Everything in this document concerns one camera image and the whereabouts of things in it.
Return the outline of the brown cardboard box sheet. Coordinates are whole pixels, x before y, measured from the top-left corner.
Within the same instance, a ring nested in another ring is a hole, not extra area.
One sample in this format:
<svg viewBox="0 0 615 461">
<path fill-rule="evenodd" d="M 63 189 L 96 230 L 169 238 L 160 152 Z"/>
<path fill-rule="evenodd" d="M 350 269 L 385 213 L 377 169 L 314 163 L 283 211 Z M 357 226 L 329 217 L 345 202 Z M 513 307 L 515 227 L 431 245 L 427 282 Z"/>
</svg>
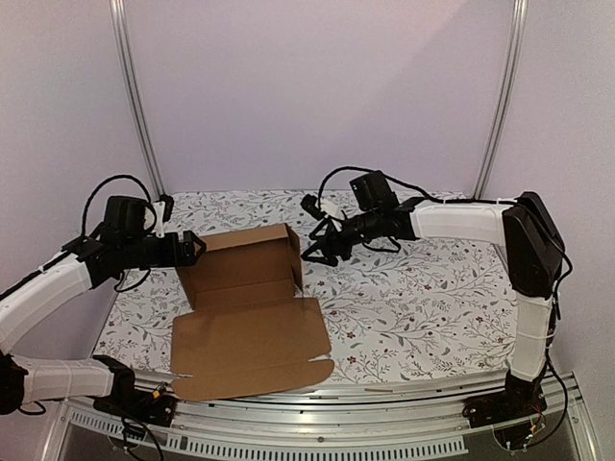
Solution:
<svg viewBox="0 0 615 461">
<path fill-rule="evenodd" d="M 190 305 L 172 325 L 171 387 L 182 400 L 259 396 L 325 381 L 330 337 L 303 294 L 300 239 L 287 224 L 203 237 L 177 271 Z"/>
</svg>

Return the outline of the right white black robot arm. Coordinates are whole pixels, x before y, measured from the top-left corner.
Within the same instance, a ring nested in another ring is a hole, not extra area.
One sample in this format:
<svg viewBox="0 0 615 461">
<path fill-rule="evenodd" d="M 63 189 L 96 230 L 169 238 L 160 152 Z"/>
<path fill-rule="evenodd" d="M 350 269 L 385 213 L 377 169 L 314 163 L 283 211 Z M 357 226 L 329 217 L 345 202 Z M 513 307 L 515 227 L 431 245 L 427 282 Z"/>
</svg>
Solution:
<svg viewBox="0 0 615 461">
<path fill-rule="evenodd" d="M 515 349 L 497 399 L 497 410 L 518 418 L 532 406 L 550 362 L 549 348 L 561 317 L 559 288 L 573 271 L 565 244 L 541 197 L 531 191 L 513 199 L 439 199 L 419 186 L 400 201 L 396 179 L 381 170 L 356 168 L 350 187 L 360 213 L 348 217 L 323 194 L 307 194 L 302 209 L 317 220 L 311 245 L 301 258 L 334 267 L 354 246 L 385 238 L 401 250 L 402 241 L 452 238 L 486 242 L 505 251 L 505 263 L 518 306 Z"/>
</svg>

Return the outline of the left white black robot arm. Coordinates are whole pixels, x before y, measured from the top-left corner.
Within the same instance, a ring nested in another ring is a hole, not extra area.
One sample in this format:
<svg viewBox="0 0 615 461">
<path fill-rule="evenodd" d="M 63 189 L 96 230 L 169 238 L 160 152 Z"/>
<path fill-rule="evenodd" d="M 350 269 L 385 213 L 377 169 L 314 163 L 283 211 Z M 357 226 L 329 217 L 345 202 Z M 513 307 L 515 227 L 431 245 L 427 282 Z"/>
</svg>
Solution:
<svg viewBox="0 0 615 461">
<path fill-rule="evenodd" d="M 65 244 L 1 296 L 1 412 L 45 400 L 89 397 L 110 413 L 135 416 L 151 397 L 135 387 L 134 371 L 106 355 L 34 359 L 14 353 L 33 327 L 69 301 L 127 272 L 195 265 L 206 243 L 193 231 L 167 232 L 173 202 L 111 196 L 90 235 Z"/>
</svg>

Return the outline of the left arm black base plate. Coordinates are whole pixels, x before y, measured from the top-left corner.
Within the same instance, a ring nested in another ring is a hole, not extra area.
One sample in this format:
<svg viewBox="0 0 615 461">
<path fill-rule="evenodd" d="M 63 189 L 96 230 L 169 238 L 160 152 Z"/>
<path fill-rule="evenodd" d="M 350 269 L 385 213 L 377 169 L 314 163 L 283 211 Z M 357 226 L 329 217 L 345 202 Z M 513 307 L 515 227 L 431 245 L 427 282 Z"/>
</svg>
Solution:
<svg viewBox="0 0 615 461">
<path fill-rule="evenodd" d="M 171 426 L 178 403 L 171 395 L 156 396 L 154 391 L 141 390 L 134 390 L 128 397 L 107 396 L 93 400 L 93 407 L 98 411 L 161 427 Z"/>
</svg>

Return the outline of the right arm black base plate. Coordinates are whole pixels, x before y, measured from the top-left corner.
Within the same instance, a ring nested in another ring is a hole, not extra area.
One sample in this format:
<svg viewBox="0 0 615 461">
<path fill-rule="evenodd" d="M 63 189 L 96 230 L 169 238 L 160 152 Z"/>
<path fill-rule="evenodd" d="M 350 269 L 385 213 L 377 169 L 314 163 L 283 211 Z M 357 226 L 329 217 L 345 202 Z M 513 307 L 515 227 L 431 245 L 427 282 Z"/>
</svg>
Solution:
<svg viewBox="0 0 615 461">
<path fill-rule="evenodd" d="M 541 393 L 526 398 L 503 390 L 466 399 L 463 402 L 462 417 L 469 421 L 470 427 L 476 428 L 529 417 L 547 408 Z"/>
</svg>

